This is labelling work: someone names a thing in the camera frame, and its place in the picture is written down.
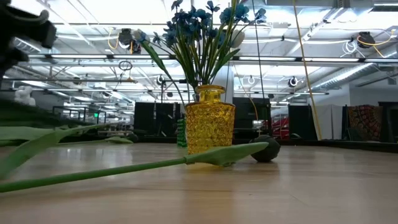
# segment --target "yellow glass vase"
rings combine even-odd
[[[187,115],[188,153],[205,152],[215,146],[232,145],[235,105],[221,102],[225,88],[202,85],[196,88],[200,101],[189,103]]]

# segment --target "wire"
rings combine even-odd
[[[266,97],[264,95],[264,85],[262,83],[262,71],[261,71],[261,61],[260,61],[260,45],[259,45],[259,34],[257,32],[257,21],[256,21],[256,11],[254,9],[254,0],[251,0],[252,4],[253,4],[253,13],[254,13],[254,27],[256,28],[256,40],[257,40],[257,56],[259,57],[259,68],[260,68],[260,81],[261,81],[261,91],[262,91],[262,104],[265,105],[266,104]]]
[[[304,47],[303,47],[303,42],[302,42],[302,38],[301,38],[299,19],[297,17],[296,0],[293,0],[293,8],[294,8],[294,16],[296,18],[298,39],[300,40],[301,54],[302,54],[303,62],[304,62],[305,76],[307,77],[307,85],[308,85],[308,90],[310,92],[310,97],[311,97],[311,102],[312,102],[312,109],[313,109],[313,112],[315,114],[315,123],[316,123],[317,129],[318,129],[319,138],[322,139],[321,128],[320,128],[319,120],[318,120],[317,107],[315,106],[315,101],[313,100],[311,83],[310,83],[310,79],[309,79],[309,76],[308,76],[308,70],[307,70],[307,61],[305,60],[305,55],[304,55]]]
[[[382,44],[386,44],[386,43],[390,42],[390,40],[392,39],[392,35],[393,34],[394,34],[394,30],[391,31],[391,35],[390,35],[390,38],[388,38],[388,40],[386,40],[384,42],[381,42],[381,43],[377,43],[377,44],[366,43],[366,42],[363,42],[363,41],[359,40],[359,38],[361,37],[360,35],[356,38],[356,40],[359,43],[361,43],[361,44],[366,44],[366,45],[369,45],[369,46],[378,46],[378,45],[382,45]]]
[[[130,41],[130,54],[132,54],[132,41]]]
[[[235,66],[235,65],[234,65],[234,68],[235,68],[235,73],[236,73],[236,75],[238,76],[238,80],[239,80],[239,82],[241,83],[241,86],[242,86],[242,89],[243,89],[244,94],[246,94],[246,96],[249,97],[250,102],[253,104],[254,112],[256,113],[256,120],[259,121],[259,115],[258,115],[258,113],[257,113],[256,105],[254,104],[253,100],[251,99],[251,97],[249,96],[249,94],[248,94],[248,93],[246,92],[246,90],[244,89],[243,84],[242,84],[242,81],[241,81],[241,78],[239,78],[239,74],[238,74],[238,72],[236,71],[236,66]]]
[[[379,51],[379,49],[377,49],[377,47],[375,45],[373,45],[373,48],[376,50],[376,52],[382,57],[385,58],[385,56]]]
[[[112,29],[109,30],[109,36],[108,36],[108,38],[111,37],[111,33],[112,33]],[[108,45],[109,45],[109,47],[112,48],[113,50],[116,50],[117,47],[118,47],[118,45],[119,45],[119,34],[120,34],[120,32],[118,33],[118,38],[116,39],[116,45],[115,45],[114,47],[112,47],[112,45],[111,45],[111,40],[108,39]]]

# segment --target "yellow cable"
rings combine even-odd
[[[311,83],[310,83],[310,79],[308,77],[307,62],[305,61],[305,56],[304,56],[304,47],[303,47],[303,42],[302,42],[302,38],[301,38],[299,19],[297,17],[296,0],[293,0],[293,8],[294,8],[294,16],[296,18],[298,39],[300,40],[301,54],[302,54],[303,62],[304,62],[305,76],[307,77],[307,85],[308,85],[308,89],[310,91],[312,109],[313,109],[313,112],[314,112],[314,115],[315,115],[315,123],[316,123],[317,129],[318,129],[319,138],[320,138],[320,140],[322,140],[322,133],[321,133],[321,128],[320,128],[319,120],[318,120],[317,107],[315,106],[315,101],[313,100],[313,95],[312,95],[312,90],[311,90]]]
[[[111,37],[111,33],[112,33],[112,29],[110,29],[108,37]],[[118,45],[119,45],[119,34],[120,34],[120,32],[118,33],[118,38],[116,39],[116,45],[114,47],[112,47],[111,41],[110,41],[110,39],[108,39],[108,45],[113,50],[115,50],[118,47]]]
[[[386,40],[386,41],[384,41],[384,42],[381,42],[381,43],[378,43],[378,44],[370,44],[370,43],[366,43],[366,42],[360,41],[359,38],[360,38],[361,36],[358,36],[358,37],[356,38],[356,40],[357,40],[359,43],[361,43],[361,44],[366,44],[366,45],[369,45],[369,46],[378,46],[378,45],[382,45],[382,44],[386,44],[386,43],[390,42],[390,40],[392,39],[392,35],[393,35],[393,34],[394,34],[394,30],[391,31],[391,35],[390,35],[390,38],[388,38],[388,40]]]
[[[132,41],[130,41],[130,54],[132,54]]]
[[[377,49],[376,46],[373,46],[373,48],[376,50],[376,52],[383,58],[385,58],[385,56],[379,51],[379,49]]]
[[[246,93],[246,90],[244,89],[244,87],[243,87],[243,84],[242,84],[242,81],[241,81],[241,78],[239,78],[239,75],[238,75],[238,73],[236,73],[237,74],[237,76],[238,76],[238,80],[239,80],[239,82],[241,83],[241,86],[242,86],[242,89],[243,89],[243,92],[244,92],[244,94],[246,94],[248,97],[249,97],[249,100],[250,100],[250,102],[253,104],[253,107],[254,107],[254,112],[256,112],[256,119],[257,119],[257,121],[259,121],[259,115],[257,114],[257,108],[256,108],[256,105],[254,104],[254,102],[253,102],[253,100],[251,99],[251,97],[249,96],[249,94],[248,93]]]

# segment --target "floor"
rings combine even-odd
[[[0,149],[0,157],[8,149]],[[13,179],[173,159],[174,144],[49,149]],[[0,194],[1,223],[397,223],[398,154],[282,147],[270,164],[179,165]]]

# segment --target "dark green ball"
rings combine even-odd
[[[261,150],[251,155],[251,157],[253,157],[258,162],[270,162],[278,156],[278,153],[280,151],[280,144],[274,138],[268,135],[262,135],[250,141],[250,143],[252,142],[269,143],[264,150]]]
[[[138,136],[137,135],[135,135],[134,133],[130,133],[129,135],[127,135],[127,139],[128,140],[130,140],[130,141],[132,141],[132,142],[138,142]]]

